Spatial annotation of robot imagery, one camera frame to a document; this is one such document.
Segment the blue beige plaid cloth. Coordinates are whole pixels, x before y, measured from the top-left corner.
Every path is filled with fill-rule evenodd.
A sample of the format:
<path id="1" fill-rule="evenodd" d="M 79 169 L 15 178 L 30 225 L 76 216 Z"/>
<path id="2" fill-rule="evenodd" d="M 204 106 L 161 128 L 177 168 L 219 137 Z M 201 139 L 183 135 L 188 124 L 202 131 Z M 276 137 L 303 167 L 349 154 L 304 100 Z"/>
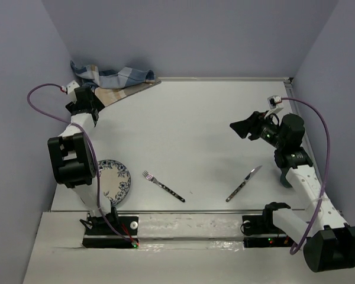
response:
<path id="1" fill-rule="evenodd" d="M 70 62 L 70 67 L 82 85 L 89 87 L 105 107 L 161 83 L 152 70 L 131 67 L 120 71 L 99 70 L 94 64 L 79 67 L 74 62 Z"/>

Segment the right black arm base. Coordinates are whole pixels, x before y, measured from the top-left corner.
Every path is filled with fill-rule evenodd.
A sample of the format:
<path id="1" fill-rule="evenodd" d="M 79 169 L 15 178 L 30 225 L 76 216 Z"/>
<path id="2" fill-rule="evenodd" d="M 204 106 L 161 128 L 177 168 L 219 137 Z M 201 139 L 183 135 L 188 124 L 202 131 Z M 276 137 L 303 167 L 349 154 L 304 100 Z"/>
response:
<path id="1" fill-rule="evenodd" d="M 243 215 L 240 231 L 247 249 L 290 247 L 293 240 L 275 226 L 266 225 L 262 215 Z"/>

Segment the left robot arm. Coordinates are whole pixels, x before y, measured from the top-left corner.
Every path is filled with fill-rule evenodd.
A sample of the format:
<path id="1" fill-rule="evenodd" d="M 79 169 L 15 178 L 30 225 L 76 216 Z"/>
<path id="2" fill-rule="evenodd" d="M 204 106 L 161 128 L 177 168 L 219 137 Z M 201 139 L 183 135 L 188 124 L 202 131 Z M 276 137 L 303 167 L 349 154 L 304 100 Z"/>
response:
<path id="1" fill-rule="evenodd" d="M 71 120 L 57 137 L 48 140 L 51 166 L 56 182 L 74 191 L 89 211 L 81 223 L 87 229 L 99 228 L 107 234 L 116 232 L 120 219 L 111 201 L 101 194 L 98 161 L 88 132 L 99 120 L 104 105 L 87 86 L 75 81 L 67 86 L 71 102 L 66 109 Z"/>

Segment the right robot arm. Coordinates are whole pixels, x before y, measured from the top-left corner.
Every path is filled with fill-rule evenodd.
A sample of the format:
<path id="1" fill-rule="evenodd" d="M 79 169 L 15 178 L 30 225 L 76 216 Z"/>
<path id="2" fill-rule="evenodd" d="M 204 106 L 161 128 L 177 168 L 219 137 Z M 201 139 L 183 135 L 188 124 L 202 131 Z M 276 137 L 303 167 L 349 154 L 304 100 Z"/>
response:
<path id="1" fill-rule="evenodd" d="M 355 267 L 355 226 L 351 226 L 322 192 L 313 162 L 301 146 L 305 134 L 303 119 L 284 115 L 275 124 L 275 114 L 253 112 L 246 120 L 232 122 L 230 128 L 241 138 L 261 138 L 275 148 L 274 157 L 281 170 L 280 181 L 293 188 L 310 217 L 305 222 L 289 205 L 272 202 L 264 207 L 259 226 L 265 231 L 283 231 L 293 244 L 291 253 L 302 250 L 307 266 L 313 272 Z"/>

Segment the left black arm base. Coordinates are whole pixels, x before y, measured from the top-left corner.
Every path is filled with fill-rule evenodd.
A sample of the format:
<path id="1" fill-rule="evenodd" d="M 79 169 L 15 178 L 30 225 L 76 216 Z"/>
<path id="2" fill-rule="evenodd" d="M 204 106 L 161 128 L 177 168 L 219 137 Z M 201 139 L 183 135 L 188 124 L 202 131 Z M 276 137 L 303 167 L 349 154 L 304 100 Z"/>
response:
<path id="1" fill-rule="evenodd" d="M 136 215 L 120 215 L 117 220 L 109 220 L 111 226 L 119 234 L 113 232 L 105 221 L 94 224 L 90 215 L 86 220 L 80 219 L 79 221 L 85 228 L 82 245 L 87 249 L 136 249 L 139 247 L 137 236 L 139 218 Z"/>

